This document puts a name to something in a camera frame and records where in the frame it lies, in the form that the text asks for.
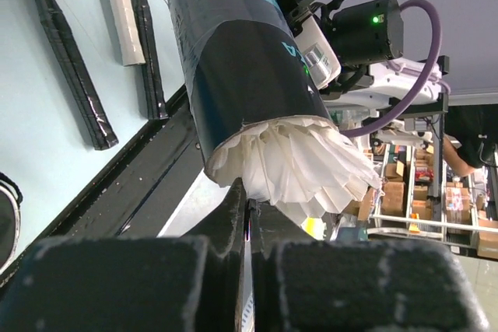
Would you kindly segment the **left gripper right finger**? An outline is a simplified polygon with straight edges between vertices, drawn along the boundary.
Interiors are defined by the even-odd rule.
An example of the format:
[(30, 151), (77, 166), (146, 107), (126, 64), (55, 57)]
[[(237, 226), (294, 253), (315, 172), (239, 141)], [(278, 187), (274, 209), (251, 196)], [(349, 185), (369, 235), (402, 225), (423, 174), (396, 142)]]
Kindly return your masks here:
[(248, 205), (258, 331), (488, 331), (447, 246), (315, 240), (268, 204)]

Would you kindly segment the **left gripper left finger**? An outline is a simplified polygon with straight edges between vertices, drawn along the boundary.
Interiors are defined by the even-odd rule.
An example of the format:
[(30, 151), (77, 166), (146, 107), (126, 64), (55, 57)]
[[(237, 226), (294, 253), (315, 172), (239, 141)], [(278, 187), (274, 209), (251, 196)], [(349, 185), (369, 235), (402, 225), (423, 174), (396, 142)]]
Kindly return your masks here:
[(246, 193), (178, 238), (40, 241), (1, 302), (3, 331), (239, 331)]

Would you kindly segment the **black shuttlecock tube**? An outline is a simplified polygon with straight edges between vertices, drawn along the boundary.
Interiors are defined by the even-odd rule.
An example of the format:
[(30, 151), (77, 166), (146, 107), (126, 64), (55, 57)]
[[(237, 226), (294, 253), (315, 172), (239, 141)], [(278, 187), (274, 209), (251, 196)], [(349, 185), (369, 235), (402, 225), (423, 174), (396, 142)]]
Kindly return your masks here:
[(242, 174), (223, 144), (245, 128), (328, 112), (276, 0), (167, 0), (206, 176)]

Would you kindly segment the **shuttlecock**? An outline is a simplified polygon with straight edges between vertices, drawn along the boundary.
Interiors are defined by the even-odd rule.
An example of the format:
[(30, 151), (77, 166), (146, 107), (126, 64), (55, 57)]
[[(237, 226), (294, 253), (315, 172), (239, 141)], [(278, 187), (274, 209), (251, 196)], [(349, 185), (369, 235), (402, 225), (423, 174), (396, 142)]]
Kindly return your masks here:
[(205, 174), (219, 187), (241, 179), (248, 198), (268, 202), (297, 225), (338, 215), (382, 187), (373, 162), (330, 120), (318, 117), (242, 127), (208, 157)]

